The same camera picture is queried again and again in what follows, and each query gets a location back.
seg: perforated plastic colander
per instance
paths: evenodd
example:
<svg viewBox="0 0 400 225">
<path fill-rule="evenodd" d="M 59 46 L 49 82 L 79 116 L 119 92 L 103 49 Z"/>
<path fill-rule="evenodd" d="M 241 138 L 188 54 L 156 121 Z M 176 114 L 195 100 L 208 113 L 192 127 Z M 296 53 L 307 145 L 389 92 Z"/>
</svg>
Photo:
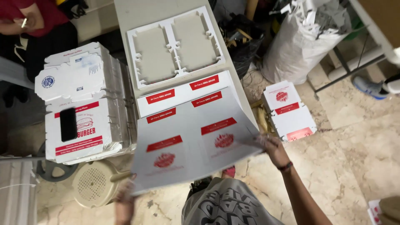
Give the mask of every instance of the perforated plastic colander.
<svg viewBox="0 0 400 225">
<path fill-rule="evenodd" d="M 87 163 L 72 182 L 75 200 L 86 208 L 106 205 L 115 195 L 119 181 L 129 176 L 130 171 L 118 172 L 105 159 Z"/>
</svg>

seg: graphic print shirt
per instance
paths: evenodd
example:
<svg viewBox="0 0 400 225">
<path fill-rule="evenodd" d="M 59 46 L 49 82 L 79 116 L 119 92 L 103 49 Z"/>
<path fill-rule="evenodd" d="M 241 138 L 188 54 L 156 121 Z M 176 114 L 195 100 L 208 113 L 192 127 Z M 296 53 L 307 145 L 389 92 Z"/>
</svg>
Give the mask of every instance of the graphic print shirt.
<svg viewBox="0 0 400 225">
<path fill-rule="evenodd" d="M 236 179 L 214 178 L 182 209 L 182 225 L 283 225 L 271 216 L 248 186 Z"/>
</svg>

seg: smartphone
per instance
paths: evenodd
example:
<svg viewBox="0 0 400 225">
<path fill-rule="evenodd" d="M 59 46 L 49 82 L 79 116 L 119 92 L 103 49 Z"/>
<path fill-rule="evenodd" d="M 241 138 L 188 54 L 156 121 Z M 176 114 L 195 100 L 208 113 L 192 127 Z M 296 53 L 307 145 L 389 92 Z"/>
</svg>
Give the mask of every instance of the smartphone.
<svg viewBox="0 0 400 225">
<path fill-rule="evenodd" d="M 28 19 L 27 18 L 25 18 L 24 19 L 24 21 L 22 22 L 22 26 L 21 26 L 21 28 L 24 28 L 25 27 L 25 25 L 26 25 L 26 21 L 27 21 Z"/>
<path fill-rule="evenodd" d="M 75 108 L 60 112 L 61 141 L 66 142 L 77 138 Z"/>
</svg>

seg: bracelet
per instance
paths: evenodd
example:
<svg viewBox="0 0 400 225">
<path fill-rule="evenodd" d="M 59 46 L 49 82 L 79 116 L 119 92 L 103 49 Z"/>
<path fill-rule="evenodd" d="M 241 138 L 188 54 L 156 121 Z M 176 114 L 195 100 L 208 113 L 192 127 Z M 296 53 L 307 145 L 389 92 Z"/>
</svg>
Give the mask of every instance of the bracelet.
<svg viewBox="0 0 400 225">
<path fill-rule="evenodd" d="M 288 168 L 290 168 L 291 166 L 293 166 L 293 163 L 290 161 L 288 164 L 286 164 L 286 166 L 284 167 L 277 167 L 279 171 L 284 171 L 287 170 Z"/>
</svg>

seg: person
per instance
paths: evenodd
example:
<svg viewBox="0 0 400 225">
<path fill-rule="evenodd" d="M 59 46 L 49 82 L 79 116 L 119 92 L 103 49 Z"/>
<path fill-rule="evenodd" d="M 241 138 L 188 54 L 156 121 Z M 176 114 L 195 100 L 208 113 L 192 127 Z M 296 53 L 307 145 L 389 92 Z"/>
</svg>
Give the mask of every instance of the person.
<svg viewBox="0 0 400 225">
<path fill-rule="evenodd" d="M 28 39 L 25 68 L 32 83 L 43 70 L 46 57 L 78 47 L 78 32 L 55 1 L 0 0 L 0 4 L 0 33 L 23 34 Z M 21 102 L 28 101 L 27 94 L 26 88 L 11 86 L 3 94 L 6 107 L 13 106 L 14 96 L 19 96 Z"/>
<path fill-rule="evenodd" d="M 272 163 L 282 174 L 297 224 L 332 225 L 302 183 L 282 143 L 270 135 L 260 135 L 257 142 L 263 146 Z M 182 225 L 283 224 L 266 211 L 244 182 L 232 178 L 232 171 L 223 173 L 222 178 L 213 178 L 207 185 L 202 185 L 204 183 L 206 182 L 202 180 L 192 188 L 192 194 L 189 193 L 182 209 Z M 132 220 L 136 198 L 128 194 L 132 189 L 134 184 L 129 182 L 115 198 L 116 225 L 128 225 Z"/>
<path fill-rule="evenodd" d="M 358 90 L 372 96 L 376 100 L 383 100 L 389 95 L 389 93 L 391 93 L 391 89 L 392 91 L 395 91 L 394 94 L 400 92 L 400 74 L 391 76 L 385 81 L 379 83 L 356 76 L 353 79 L 353 85 Z"/>
</svg>

